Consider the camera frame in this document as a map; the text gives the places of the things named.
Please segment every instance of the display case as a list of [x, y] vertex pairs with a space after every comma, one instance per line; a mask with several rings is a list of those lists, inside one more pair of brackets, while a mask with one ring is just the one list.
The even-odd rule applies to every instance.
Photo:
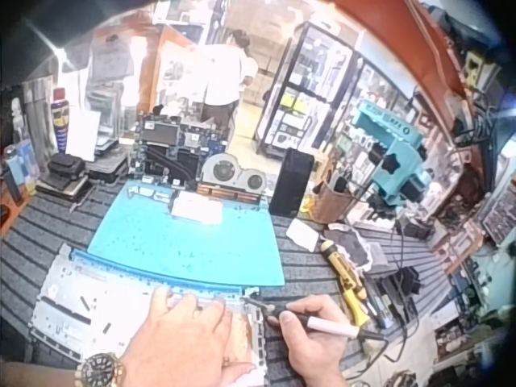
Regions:
[[296, 28], [256, 129], [258, 152], [279, 157], [287, 148], [313, 152], [331, 108], [341, 103], [338, 91], [352, 53], [319, 26], [303, 23]]

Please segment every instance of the workbench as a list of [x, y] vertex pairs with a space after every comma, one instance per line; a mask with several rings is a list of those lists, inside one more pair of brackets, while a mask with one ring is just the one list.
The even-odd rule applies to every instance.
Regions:
[[[69, 212], [70, 203], [47, 194], [37, 193], [30, 199], [23, 212], [11, 226], [2, 241], [1, 265], [1, 316], [26, 340], [30, 340], [27, 324], [31, 320], [36, 297], [62, 243], [86, 250], [125, 181], [113, 186], [101, 186], [86, 200], [83, 206]], [[261, 294], [267, 302], [286, 302], [309, 294], [330, 294], [340, 305], [337, 277], [326, 260], [317, 252], [311, 253], [299, 247], [286, 236], [291, 219], [273, 216], [273, 226], [285, 274], [285, 286], [263, 288]], [[323, 226], [303, 220], [317, 231]], [[389, 262], [400, 260], [401, 237], [387, 231], [359, 228], [359, 233], [371, 242], [378, 242]], [[404, 265], [414, 266], [422, 281], [421, 293], [414, 297], [420, 318], [428, 314], [440, 296], [450, 290], [449, 281], [441, 262], [431, 253], [426, 243], [405, 237]], [[373, 276], [383, 272], [374, 271]], [[400, 326], [386, 332], [394, 341], [402, 335]], [[288, 353], [280, 333], [266, 325], [268, 376], [273, 386], [297, 386], [302, 381], [288, 363]], [[358, 341], [349, 342], [342, 369], [349, 368], [365, 359]], [[37, 364], [62, 368], [76, 365], [45, 345], [36, 342], [32, 361]]]

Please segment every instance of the wristwatch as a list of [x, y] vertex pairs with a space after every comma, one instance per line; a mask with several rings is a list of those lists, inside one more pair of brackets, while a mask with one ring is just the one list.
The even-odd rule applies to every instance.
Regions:
[[99, 353], [79, 364], [75, 387], [120, 387], [125, 368], [114, 353]]

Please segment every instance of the repair tool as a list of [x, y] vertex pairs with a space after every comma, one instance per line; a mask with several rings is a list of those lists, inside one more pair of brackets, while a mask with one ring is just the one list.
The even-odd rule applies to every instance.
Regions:
[[321, 245], [322, 256], [327, 258], [335, 271], [340, 275], [340, 284], [343, 286], [343, 298], [352, 312], [353, 320], [358, 327], [362, 327], [369, 316], [362, 310], [360, 300], [367, 298], [367, 292], [362, 286], [362, 282], [355, 275], [349, 263], [340, 255], [337, 246], [331, 240], [327, 240]]
[[[249, 297], [241, 297], [241, 300], [261, 308], [265, 317], [273, 316], [279, 319], [281, 312], [287, 310], [286, 308], [278, 307], [274, 304], [265, 304]], [[361, 338], [385, 341], [385, 337], [382, 334], [366, 331], [365, 329], [361, 329], [360, 327], [356, 327], [352, 324], [330, 321], [324, 318], [315, 317], [310, 314], [300, 314], [293, 312], [292, 310], [290, 310], [290, 312], [294, 313], [299, 318], [299, 321], [301, 321], [301, 324], [306, 329], [311, 329], [312, 331], [324, 332], [330, 335], [345, 336], [350, 339]]]

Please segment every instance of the person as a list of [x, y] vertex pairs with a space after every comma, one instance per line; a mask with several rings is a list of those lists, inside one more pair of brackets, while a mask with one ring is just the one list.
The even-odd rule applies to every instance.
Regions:
[[199, 51], [213, 61], [202, 108], [201, 121], [213, 118], [215, 125], [228, 130], [240, 98], [240, 85], [245, 80], [250, 44], [248, 34], [234, 30], [225, 44], [210, 44]]
[[[251, 372], [250, 363], [224, 364], [223, 353], [231, 330], [231, 312], [215, 298], [199, 311], [192, 294], [167, 307], [169, 290], [157, 288], [148, 316], [121, 358], [125, 368], [122, 387], [226, 387]], [[339, 361], [347, 340], [320, 332], [306, 333], [293, 312], [348, 323], [342, 310], [327, 295], [309, 296], [287, 304], [280, 319], [289, 348], [289, 362], [308, 387], [346, 387]], [[33, 364], [3, 365], [2, 387], [71, 387], [74, 371]]]

